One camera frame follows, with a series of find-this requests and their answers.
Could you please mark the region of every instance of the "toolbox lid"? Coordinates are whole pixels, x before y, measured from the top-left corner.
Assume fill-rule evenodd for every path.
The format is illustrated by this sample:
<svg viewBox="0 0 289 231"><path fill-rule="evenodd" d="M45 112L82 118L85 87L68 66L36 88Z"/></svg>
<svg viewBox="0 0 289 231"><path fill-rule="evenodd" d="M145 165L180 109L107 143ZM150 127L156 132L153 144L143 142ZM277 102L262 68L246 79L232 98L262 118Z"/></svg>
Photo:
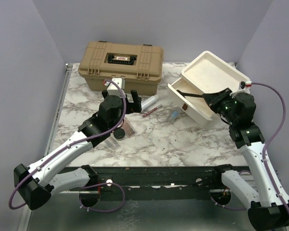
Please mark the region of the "toolbox lid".
<svg viewBox="0 0 289 231"><path fill-rule="evenodd" d="M89 42L79 74L82 77L125 77L160 82L163 49L151 45Z"/></svg>
<svg viewBox="0 0 289 231"><path fill-rule="evenodd" d="M226 88L237 92L241 81L250 81L246 75L210 51L204 51L194 59L182 70L182 75L203 93L220 92Z"/></svg>

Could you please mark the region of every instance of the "marble surface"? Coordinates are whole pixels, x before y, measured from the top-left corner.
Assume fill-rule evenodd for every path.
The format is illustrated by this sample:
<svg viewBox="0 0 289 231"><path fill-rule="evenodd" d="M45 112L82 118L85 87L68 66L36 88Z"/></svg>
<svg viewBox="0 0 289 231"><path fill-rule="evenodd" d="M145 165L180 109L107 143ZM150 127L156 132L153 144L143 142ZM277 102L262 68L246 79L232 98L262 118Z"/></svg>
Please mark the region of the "marble surface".
<svg viewBox="0 0 289 231"><path fill-rule="evenodd" d="M181 77L181 70L186 65L163 65L163 77L158 86L158 104L162 104L162 108L146 118L141 114L126 116L137 131L135 136L118 141L120 147L115 151L103 142L75 159L70 166L247 165L230 139L227 126L222 122L212 130L205 131L186 114L182 114L173 124L165 121L170 111L176 107L167 97L167 84ZM79 64L73 66L53 149L95 113L103 100L100 92L89 89L78 74L78 66Z"/></svg>

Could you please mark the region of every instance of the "white plastic bin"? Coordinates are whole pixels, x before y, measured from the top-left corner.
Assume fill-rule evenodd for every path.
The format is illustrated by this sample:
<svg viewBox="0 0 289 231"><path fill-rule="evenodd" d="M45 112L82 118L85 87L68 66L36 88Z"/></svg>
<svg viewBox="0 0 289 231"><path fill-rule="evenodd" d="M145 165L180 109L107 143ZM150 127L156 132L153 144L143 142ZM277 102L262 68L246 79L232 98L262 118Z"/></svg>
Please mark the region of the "white plastic bin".
<svg viewBox="0 0 289 231"><path fill-rule="evenodd" d="M192 94L215 93L226 88L239 90L241 81L250 79L234 67L211 53L203 52L182 70L183 77L168 84L168 93L182 110L206 130L213 128L220 120L202 98L184 98L177 90Z"/></svg>

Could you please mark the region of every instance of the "gray wall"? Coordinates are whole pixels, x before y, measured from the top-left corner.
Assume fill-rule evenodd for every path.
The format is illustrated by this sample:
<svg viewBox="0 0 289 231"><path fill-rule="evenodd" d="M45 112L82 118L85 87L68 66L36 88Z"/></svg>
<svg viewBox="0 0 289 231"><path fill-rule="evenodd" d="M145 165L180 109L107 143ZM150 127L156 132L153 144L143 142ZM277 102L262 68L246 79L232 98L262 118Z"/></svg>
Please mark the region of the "gray wall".
<svg viewBox="0 0 289 231"><path fill-rule="evenodd" d="M289 0L273 1L244 51L238 69L253 81L274 86L286 101L286 122L268 151L289 193ZM258 107L256 122L268 139L282 117L280 100L261 86L253 86L252 93Z"/></svg>
<svg viewBox="0 0 289 231"><path fill-rule="evenodd" d="M13 169L42 157L64 73L33 2L0 0L0 231L17 229L22 211L8 208Z"/></svg>
<svg viewBox="0 0 289 231"><path fill-rule="evenodd" d="M154 44L166 62L205 50L237 62L272 0L33 0L67 63L89 41Z"/></svg>

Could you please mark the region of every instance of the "black circular object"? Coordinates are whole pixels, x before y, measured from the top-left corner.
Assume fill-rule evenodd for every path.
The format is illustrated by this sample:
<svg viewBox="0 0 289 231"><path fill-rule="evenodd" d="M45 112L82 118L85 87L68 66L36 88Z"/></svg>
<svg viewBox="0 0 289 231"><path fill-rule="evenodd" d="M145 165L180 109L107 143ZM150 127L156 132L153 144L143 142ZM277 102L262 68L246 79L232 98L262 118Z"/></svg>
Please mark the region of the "black circular object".
<svg viewBox="0 0 289 231"><path fill-rule="evenodd" d="M114 131L114 137L116 140L121 141L125 137L125 131L122 128L118 128Z"/></svg>

